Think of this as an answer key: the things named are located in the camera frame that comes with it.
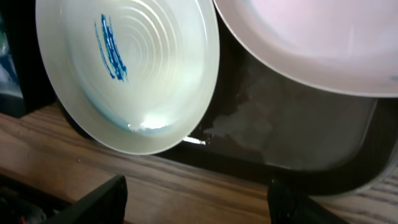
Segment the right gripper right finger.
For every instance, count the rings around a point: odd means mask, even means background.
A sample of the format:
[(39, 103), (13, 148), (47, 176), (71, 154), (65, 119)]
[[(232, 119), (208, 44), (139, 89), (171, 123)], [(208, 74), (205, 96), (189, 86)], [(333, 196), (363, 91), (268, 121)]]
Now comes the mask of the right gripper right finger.
[(272, 179), (267, 202), (272, 224), (348, 224), (319, 203)]

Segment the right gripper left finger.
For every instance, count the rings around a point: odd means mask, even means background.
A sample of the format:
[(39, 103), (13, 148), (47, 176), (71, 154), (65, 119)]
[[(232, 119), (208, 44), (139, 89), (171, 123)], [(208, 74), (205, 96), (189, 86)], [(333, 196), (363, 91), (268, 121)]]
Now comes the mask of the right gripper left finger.
[(116, 175), (43, 224), (122, 224), (127, 204), (127, 183)]

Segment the white plate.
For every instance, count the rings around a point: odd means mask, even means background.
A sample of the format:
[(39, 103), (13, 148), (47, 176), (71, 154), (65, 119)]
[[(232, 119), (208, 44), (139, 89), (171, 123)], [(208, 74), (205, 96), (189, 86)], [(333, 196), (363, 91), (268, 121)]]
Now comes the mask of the white plate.
[(38, 0), (35, 23), (58, 99), (115, 151), (166, 151), (210, 105), (220, 64), (210, 0)]
[(352, 96), (397, 96), (397, 0), (216, 0), (258, 61), (301, 84)]

